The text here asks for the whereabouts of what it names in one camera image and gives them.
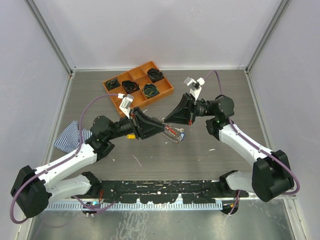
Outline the key with yellow tag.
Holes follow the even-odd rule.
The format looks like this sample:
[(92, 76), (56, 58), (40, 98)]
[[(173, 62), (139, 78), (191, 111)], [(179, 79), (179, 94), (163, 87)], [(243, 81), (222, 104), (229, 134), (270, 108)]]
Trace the key with yellow tag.
[(136, 139), (136, 136), (134, 134), (128, 134), (126, 136), (126, 138), (129, 139), (129, 140), (134, 140), (134, 139)]

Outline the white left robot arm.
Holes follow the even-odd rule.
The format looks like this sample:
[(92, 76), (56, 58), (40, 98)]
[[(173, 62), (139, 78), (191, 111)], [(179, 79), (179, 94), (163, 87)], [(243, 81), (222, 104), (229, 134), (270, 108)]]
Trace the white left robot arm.
[(55, 201), (74, 195), (95, 198), (100, 193), (100, 181), (89, 172), (67, 180), (75, 171), (105, 158), (113, 149), (111, 140), (128, 134), (144, 140), (164, 132), (165, 125), (160, 120), (149, 117), (139, 107), (129, 112), (129, 116), (113, 122), (106, 116), (94, 119), (91, 136), (81, 142), (78, 148), (46, 165), (21, 168), (10, 191), (13, 197), (10, 218), (16, 224), (22, 220), (14, 217), (14, 206), (18, 205), (26, 219), (39, 215)]

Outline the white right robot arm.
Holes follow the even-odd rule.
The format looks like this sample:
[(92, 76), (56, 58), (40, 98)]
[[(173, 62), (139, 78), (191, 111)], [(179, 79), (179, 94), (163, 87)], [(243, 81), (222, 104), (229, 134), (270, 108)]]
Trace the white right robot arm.
[(230, 119), (233, 115), (234, 101), (225, 95), (205, 100), (185, 93), (164, 122), (190, 126), (197, 117), (209, 116), (205, 121), (207, 132), (248, 162), (251, 172), (231, 170), (219, 177), (219, 191), (225, 197), (245, 191), (268, 202), (297, 187), (288, 156), (282, 150), (273, 151), (247, 136)]

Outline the blue yellow rolled tie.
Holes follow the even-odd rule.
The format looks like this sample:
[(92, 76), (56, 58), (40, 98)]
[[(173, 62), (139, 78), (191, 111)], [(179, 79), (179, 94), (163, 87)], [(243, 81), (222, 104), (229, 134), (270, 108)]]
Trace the blue yellow rolled tie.
[(147, 99), (150, 99), (157, 96), (160, 92), (154, 84), (147, 83), (144, 85), (142, 93)]

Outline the orange compartment tray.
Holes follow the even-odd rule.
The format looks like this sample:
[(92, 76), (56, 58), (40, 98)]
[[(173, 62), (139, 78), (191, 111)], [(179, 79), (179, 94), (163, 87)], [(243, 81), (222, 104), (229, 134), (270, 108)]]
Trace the orange compartment tray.
[(174, 92), (170, 81), (153, 61), (148, 61), (128, 71), (120, 73), (102, 82), (117, 113), (123, 117), (120, 109), (122, 102), (118, 94), (133, 96), (133, 107), (141, 109), (153, 104)]

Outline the dark rolled tie far left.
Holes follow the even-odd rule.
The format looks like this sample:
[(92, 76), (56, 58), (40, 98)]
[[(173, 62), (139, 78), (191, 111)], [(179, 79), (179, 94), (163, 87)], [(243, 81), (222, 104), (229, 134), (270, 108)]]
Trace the dark rolled tie far left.
[(120, 86), (120, 83), (119, 83), (119, 81), (118, 81), (118, 78), (117, 78), (117, 77), (114, 77), (114, 78), (112, 78), (112, 79), (110, 79), (110, 80), (107, 80), (107, 81), (104, 83), (104, 85), (105, 85), (105, 87), (106, 87), (106, 89), (107, 89), (108, 91), (111, 91), (111, 90), (113, 90), (113, 89), (115, 89), (115, 88), (118, 88), (118, 87)]

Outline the blue striped cloth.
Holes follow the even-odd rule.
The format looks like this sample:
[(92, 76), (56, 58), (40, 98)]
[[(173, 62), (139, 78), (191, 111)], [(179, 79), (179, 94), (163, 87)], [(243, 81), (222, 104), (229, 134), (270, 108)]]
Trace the blue striped cloth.
[(58, 136), (53, 146), (64, 153), (71, 153), (80, 145), (79, 122), (72, 121)]

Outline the black mounting base plate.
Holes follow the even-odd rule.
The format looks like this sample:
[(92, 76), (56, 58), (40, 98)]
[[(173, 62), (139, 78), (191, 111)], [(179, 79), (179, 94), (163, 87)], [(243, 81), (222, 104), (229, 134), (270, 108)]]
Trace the black mounting base plate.
[(77, 197), (82, 201), (101, 198), (105, 203), (135, 204), (139, 200), (142, 204), (172, 204), (179, 196), (183, 204), (204, 204), (219, 198), (234, 199), (237, 192), (223, 191), (213, 180), (103, 180), (94, 195)]

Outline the aluminium corner post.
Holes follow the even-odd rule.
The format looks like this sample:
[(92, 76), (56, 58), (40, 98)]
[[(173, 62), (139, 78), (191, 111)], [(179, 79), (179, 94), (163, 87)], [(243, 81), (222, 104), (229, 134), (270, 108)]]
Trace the aluminium corner post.
[(287, 7), (290, 5), (291, 0), (281, 0), (278, 7), (275, 10), (275, 13), (273, 14), (269, 24), (267, 25), (266, 30), (264, 31), (264, 34), (259, 41), (247, 67), (245, 68), (245, 72), (249, 74), (254, 67), (258, 57), (260, 56), (261, 52), (263, 51), (265, 45), (267, 44), (268, 40), (272, 36), (274, 30), (277, 27), (277, 24), (279, 23), (280, 19), (282, 18), (283, 14), (285, 13)]

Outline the left aluminium frame post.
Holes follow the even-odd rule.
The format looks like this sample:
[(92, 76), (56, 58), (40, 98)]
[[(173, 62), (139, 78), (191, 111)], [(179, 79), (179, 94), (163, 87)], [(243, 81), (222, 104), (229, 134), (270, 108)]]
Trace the left aluminium frame post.
[(52, 49), (56, 53), (58, 59), (62, 63), (69, 75), (75, 72), (73, 60), (69, 55), (68, 49), (61, 39), (60, 33), (57, 30), (55, 23), (51, 19), (50, 13), (42, 0), (25, 0), (35, 20), (40, 26), (42, 32), (47, 38)]

